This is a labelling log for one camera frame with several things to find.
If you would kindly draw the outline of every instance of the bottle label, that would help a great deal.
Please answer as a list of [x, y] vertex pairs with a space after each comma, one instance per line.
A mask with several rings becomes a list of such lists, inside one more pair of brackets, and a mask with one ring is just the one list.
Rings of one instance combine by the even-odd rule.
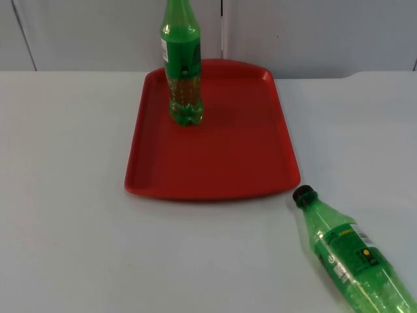
[[200, 38], [189, 42], [169, 42], [161, 38], [168, 78], [193, 78], [201, 73]]
[[344, 224], [328, 231], [317, 241], [315, 253], [342, 293], [361, 272], [389, 265], [356, 224]]

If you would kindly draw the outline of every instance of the white wall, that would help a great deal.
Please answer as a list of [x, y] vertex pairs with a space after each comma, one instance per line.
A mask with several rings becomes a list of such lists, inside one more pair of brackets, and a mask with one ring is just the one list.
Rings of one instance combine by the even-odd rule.
[[[166, 0], [16, 0], [39, 70], [152, 70], [163, 65]], [[221, 56], [220, 0], [192, 0], [203, 57]]]
[[0, 0], [0, 70], [33, 70], [11, 1]]
[[277, 78], [412, 70], [416, 0], [224, 0], [225, 57]]

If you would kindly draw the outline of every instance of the bottle neck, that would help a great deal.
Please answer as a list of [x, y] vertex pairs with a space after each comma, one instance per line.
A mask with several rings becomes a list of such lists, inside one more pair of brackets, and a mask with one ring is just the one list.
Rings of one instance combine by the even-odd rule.
[[189, 0], [168, 0], [165, 18], [169, 18], [171, 23], [195, 21]]
[[343, 215], [331, 206], [316, 198], [306, 201], [301, 206], [306, 219], [310, 244], [313, 246], [317, 240], [328, 231], [343, 224], [356, 224], [356, 221]]

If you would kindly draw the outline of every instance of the green bottle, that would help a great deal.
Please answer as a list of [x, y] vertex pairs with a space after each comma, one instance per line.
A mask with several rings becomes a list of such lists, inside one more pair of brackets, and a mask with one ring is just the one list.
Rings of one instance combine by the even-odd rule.
[[161, 26], [169, 113], [182, 126], [203, 118], [200, 26], [188, 0], [168, 0]]
[[304, 212], [311, 249], [356, 313], [417, 312], [392, 266], [356, 221], [321, 202], [310, 186], [293, 194]]

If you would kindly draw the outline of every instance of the bottle base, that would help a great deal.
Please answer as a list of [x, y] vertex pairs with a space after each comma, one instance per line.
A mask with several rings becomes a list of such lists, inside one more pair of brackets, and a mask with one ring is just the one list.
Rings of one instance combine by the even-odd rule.
[[180, 104], [170, 100], [169, 114], [178, 125], [197, 125], [203, 119], [203, 103], [199, 100], [196, 105], [188, 104], [186, 106], [181, 106]]

